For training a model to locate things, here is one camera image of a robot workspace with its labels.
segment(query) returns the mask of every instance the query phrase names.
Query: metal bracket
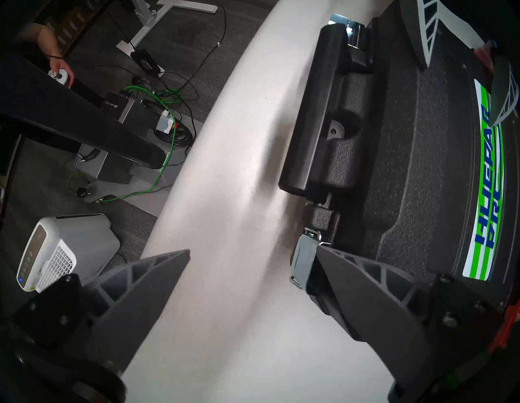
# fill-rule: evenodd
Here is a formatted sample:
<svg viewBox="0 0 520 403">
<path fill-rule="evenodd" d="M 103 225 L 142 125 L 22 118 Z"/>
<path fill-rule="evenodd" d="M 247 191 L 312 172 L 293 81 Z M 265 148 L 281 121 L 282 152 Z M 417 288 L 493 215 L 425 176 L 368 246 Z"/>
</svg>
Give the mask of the metal bracket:
<svg viewBox="0 0 520 403">
<path fill-rule="evenodd" d="M 313 267 L 314 258 L 316 256 L 316 248 L 319 245 L 327 244 L 321 242 L 320 231 L 311 228 L 305 228 L 303 235 L 298 239 L 294 256 L 291 262 L 292 276 L 291 283 L 302 290 L 306 290 L 307 280 L 309 279 L 310 270 Z"/>
</svg>

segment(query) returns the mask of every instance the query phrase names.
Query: bolt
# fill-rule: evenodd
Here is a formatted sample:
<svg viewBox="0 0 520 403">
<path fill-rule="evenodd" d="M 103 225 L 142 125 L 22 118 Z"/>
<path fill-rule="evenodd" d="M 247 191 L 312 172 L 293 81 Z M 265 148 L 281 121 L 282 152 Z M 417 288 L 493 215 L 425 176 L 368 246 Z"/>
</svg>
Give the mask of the bolt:
<svg viewBox="0 0 520 403">
<path fill-rule="evenodd" d="M 453 317 L 453 315 L 451 314 L 451 312 L 446 312 L 444 314 L 444 317 L 443 317 L 443 323 L 449 327 L 449 328 L 456 328 L 457 325 L 459 324 L 459 322 L 457 321 L 457 319 L 455 317 Z"/>
<path fill-rule="evenodd" d="M 487 307 L 486 307 L 486 303 L 485 302 L 482 302 L 482 301 L 478 301 L 475 305 L 475 309 L 477 311 L 479 311 L 481 314 L 484 314 L 486 313 L 486 310 L 487 310 Z"/>
<path fill-rule="evenodd" d="M 446 274 L 443 274 L 442 276 L 440 276 L 439 280 L 442 281 L 443 283 L 453 283 L 453 279 L 451 278 L 451 276 L 448 276 Z"/>
</svg>

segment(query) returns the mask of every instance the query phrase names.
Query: game controller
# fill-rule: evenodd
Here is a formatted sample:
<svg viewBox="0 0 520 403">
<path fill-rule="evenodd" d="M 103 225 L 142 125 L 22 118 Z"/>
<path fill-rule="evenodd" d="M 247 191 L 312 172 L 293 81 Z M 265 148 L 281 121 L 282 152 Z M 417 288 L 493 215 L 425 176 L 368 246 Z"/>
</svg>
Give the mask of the game controller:
<svg viewBox="0 0 520 403">
<path fill-rule="evenodd" d="M 66 70 L 60 69 L 59 73 L 53 73 L 52 70 L 49 70 L 49 75 L 54 78 L 58 83 L 65 85 L 67 80 L 69 79 L 69 74 Z"/>
</svg>

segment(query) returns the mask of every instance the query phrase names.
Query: person's hand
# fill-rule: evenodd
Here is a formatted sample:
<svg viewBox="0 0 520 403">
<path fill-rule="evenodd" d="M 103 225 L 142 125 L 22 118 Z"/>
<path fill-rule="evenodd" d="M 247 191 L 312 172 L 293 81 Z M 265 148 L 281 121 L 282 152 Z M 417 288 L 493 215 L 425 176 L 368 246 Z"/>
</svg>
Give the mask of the person's hand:
<svg viewBox="0 0 520 403">
<path fill-rule="evenodd" d="M 50 58 L 50 69 L 53 71 L 53 73 L 58 74 L 60 72 L 60 69 L 64 69 L 67 74 L 69 75 L 69 88 L 71 87 L 72 83 L 74 82 L 74 72 L 70 68 L 70 66 L 67 64 L 67 62 L 63 59 L 56 59 L 55 57 Z"/>
</svg>

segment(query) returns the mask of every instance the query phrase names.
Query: air purifier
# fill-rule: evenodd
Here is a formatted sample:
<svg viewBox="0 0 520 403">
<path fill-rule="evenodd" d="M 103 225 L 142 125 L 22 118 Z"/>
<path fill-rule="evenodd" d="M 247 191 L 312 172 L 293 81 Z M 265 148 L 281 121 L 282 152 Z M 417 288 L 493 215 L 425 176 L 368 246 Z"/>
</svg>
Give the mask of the air purifier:
<svg viewBox="0 0 520 403">
<path fill-rule="evenodd" d="M 24 291 L 42 292 L 61 276 L 75 273 L 82 285 L 94 280 L 120 247 L 104 214 L 42 218 L 18 267 Z"/>
</svg>

